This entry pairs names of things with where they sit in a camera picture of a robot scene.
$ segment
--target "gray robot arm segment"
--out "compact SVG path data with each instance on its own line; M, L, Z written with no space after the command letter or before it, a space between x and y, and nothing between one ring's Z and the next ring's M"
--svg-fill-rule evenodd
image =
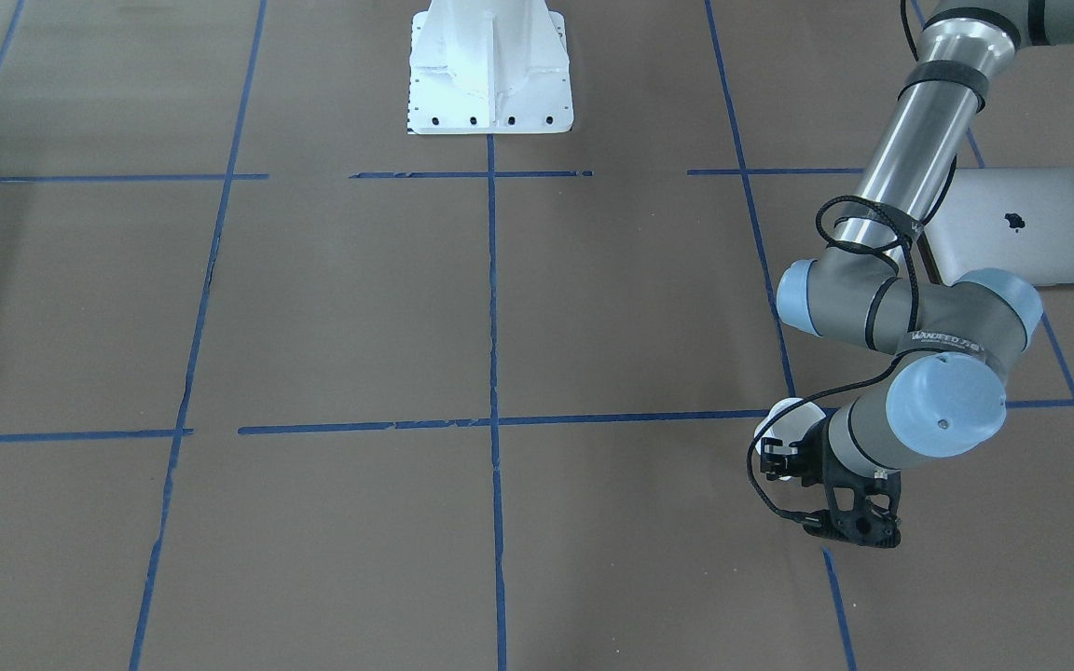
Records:
M806 403L790 399L754 438L750 481L771 510L807 533L896 548L898 471L962 454L1005 421L1005 382L1042 319L1039 293L1012 273L982 271L955 286L920 286L915 303L899 271L969 123L985 107L989 82L1020 47L1065 43L1074 43L1074 0L943 1L923 31L919 64L902 86L859 186L851 199L832 201L850 204L828 236L830 246L822 259L794 263L781 277L777 310L784 322L895 355L883 385L804 436L767 434ZM768 479L823 484L828 509L804 513L772 505L755 480L754 448ZM836 490L852 490L852 509L838 505ZM877 496L889 505L870 502Z
M1074 0L943 0L929 24L957 16L990 20L987 13L1018 33L1018 47L1074 44Z

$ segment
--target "silver laptop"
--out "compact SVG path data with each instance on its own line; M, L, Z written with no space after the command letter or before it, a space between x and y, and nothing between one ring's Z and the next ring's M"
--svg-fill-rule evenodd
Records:
M1074 285L1074 169L957 171L926 240L947 286L982 267Z

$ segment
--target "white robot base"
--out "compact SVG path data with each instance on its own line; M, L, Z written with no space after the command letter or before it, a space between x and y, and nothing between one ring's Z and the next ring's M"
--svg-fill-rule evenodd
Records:
M545 0L434 0L413 17L408 131L570 131L566 18Z

